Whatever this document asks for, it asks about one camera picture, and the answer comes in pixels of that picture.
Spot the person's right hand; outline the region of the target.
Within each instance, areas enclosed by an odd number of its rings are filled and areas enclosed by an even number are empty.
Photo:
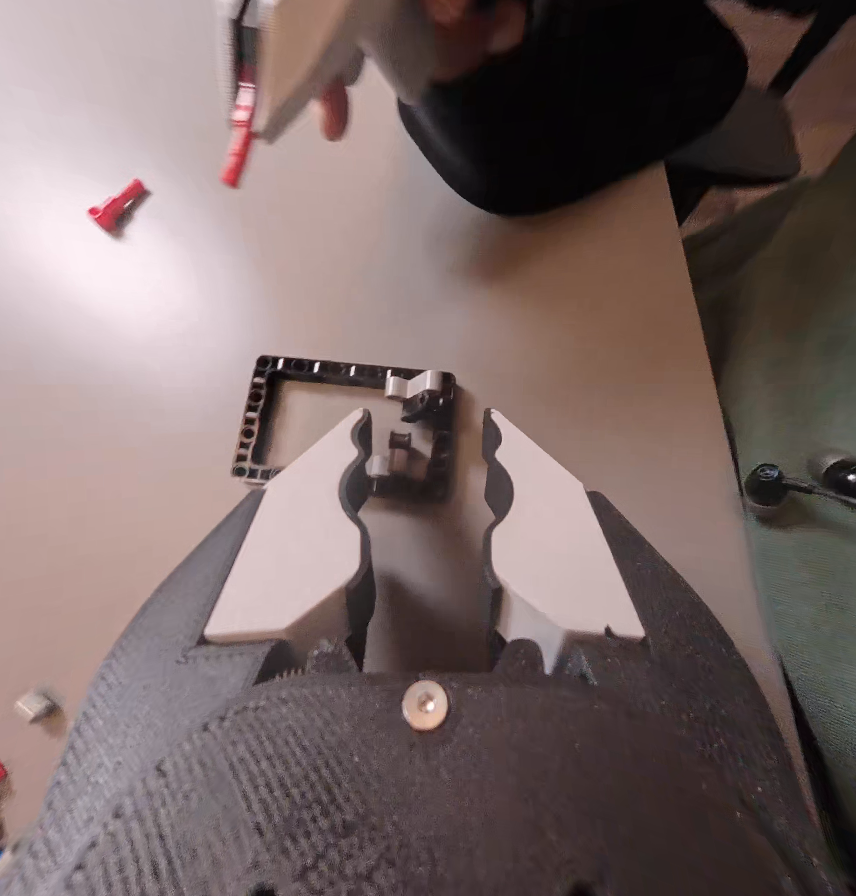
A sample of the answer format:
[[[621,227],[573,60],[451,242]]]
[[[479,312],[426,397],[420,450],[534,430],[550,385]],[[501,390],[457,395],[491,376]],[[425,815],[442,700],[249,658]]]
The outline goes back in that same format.
[[[525,37],[527,2],[423,1],[422,6],[434,26],[435,83],[476,71],[515,49]]]

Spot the long red lego pin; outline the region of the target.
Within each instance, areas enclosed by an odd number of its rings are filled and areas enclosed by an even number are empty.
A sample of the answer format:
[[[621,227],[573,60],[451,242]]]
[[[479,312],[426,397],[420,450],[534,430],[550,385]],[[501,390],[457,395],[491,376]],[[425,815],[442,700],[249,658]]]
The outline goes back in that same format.
[[[147,186],[140,179],[134,178],[119,193],[97,206],[89,207],[86,216],[109,236],[118,237],[136,208],[148,195]]]

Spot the person's green sweatshirt torso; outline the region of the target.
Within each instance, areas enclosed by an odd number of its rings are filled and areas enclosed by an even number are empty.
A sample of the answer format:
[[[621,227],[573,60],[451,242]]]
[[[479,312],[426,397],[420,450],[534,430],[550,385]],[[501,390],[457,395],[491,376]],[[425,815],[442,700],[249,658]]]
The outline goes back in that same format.
[[[817,800],[856,888],[856,132],[684,242],[745,498],[758,593]]]

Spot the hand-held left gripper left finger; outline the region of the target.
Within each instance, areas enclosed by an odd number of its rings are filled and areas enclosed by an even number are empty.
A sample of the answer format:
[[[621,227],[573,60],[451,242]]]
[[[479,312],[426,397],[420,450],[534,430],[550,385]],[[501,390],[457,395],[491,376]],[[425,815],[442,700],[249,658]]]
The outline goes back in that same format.
[[[361,511],[372,416],[348,414],[262,489],[210,619],[209,644],[364,644],[375,606]]]

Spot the grey chair part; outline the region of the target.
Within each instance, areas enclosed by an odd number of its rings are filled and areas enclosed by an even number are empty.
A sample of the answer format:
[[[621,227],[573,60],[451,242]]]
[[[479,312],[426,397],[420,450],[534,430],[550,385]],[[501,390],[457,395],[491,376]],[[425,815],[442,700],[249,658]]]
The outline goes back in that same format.
[[[779,95],[747,86],[713,129],[667,156],[680,170],[718,185],[770,185],[796,177],[801,159],[791,117]]]

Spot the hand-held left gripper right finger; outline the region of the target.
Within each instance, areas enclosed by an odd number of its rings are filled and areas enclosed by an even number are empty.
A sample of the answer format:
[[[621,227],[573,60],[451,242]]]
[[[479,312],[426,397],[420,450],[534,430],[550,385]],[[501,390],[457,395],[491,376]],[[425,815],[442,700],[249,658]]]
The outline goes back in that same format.
[[[579,640],[640,643],[644,624],[583,483],[498,409],[483,417],[490,635],[533,644],[553,674]]]

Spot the black wired earphones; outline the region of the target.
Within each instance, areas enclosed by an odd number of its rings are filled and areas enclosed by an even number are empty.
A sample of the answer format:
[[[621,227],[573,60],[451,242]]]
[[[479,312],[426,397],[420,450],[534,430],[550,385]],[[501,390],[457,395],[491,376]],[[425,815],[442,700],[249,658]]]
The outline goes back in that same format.
[[[762,463],[744,480],[748,508],[757,515],[784,506],[794,496],[816,497],[856,510],[856,456],[821,452],[808,461],[808,477],[787,476],[781,467]]]

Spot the black lego frame assembly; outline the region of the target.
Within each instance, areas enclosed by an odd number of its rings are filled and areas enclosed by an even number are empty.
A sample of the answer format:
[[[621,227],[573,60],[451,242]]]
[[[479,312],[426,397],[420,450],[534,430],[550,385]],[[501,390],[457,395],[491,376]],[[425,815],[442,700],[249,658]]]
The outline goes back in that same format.
[[[447,500],[455,471],[456,377],[450,372],[308,357],[260,356],[245,398],[231,476],[264,487],[281,466],[268,461],[280,394],[288,384],[382,393],[400,410],[387,446],[366,465],[371,493],[418,503]]]

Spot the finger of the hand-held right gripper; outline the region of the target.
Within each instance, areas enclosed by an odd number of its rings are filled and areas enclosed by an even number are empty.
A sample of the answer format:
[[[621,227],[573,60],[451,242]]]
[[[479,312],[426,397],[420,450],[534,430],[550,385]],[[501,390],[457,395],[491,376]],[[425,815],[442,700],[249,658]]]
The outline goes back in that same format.
[[[235,101],[244,84],[258,81],[260,9],[258,1],[216,1],[217,72],[225,100],[225,119],[232,125]]]
[[[259,140],[275,142],[354,65],[375,8],[370,1],[258,2],[253,133]]]

